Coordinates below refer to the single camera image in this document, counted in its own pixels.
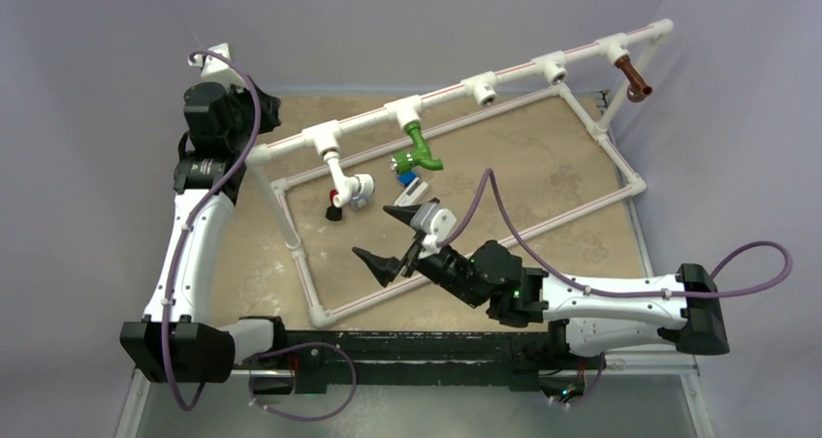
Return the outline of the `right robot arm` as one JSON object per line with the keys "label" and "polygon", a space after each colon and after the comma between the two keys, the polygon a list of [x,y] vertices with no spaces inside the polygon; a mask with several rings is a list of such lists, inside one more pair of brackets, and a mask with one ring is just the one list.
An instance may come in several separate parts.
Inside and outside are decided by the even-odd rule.
{"label": "right robot arm", "polygon": [[383,209],[414,235],[400,258],[353,248],[382,287],[419,273],[466,305],[485,306],[487,316],[502,326],[560,323],[564,330],[544,342],[546,358],[555,366],[647,344],[669,344],[695,356],[730,351],[718,290],[700,265],[636,279],[554,274],[526,266],[494,239],[470,256],[438,245],[437,239],[457,226],[454,213],[438,199]]}

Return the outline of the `white water faucet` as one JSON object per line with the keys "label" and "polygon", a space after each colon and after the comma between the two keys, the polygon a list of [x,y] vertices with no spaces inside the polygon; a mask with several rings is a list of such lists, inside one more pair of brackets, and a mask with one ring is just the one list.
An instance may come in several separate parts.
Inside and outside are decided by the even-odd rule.
{"label": "white water faucet", "polygon": [[330,170],[333,189],[336,192],[332,198],[335,207],[342,208],[355,197],[370,197],[374,193],[373,176],[365,173],[347,176],[341,167],[340,156],[336,150],[326,151],[322,158]]}

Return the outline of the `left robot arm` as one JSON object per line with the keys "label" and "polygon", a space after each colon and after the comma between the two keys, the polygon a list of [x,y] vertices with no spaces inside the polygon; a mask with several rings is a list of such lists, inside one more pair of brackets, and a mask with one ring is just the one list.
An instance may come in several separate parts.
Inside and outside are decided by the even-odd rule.
{"label": "left robot arm", "polygon": [[183,95],[187,129],[177,145],[174,220],[169,248],[149,304],[138,322],[123,324],[119,341],[152,383],[222,383],[253,358],[275,369],[289,356],[279,318],[248,316],[223,327],[211,323],[210,296],[217,252],[246,172],[240,155],[255,125],[279,126],[280,101],[257,87],[201,82]]}

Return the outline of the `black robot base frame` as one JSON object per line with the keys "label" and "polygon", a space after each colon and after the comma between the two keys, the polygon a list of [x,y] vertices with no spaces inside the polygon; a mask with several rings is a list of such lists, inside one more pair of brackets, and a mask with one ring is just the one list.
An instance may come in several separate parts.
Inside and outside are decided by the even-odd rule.
{"label": "black robot base frame", "polygon": [[504,387],[579,396],[585,374],[601,373],[601,354],[572,354],[562,325],[544,331],[287,330],[271,353],[243,362],[283,369],[298,394],[330,386]]}

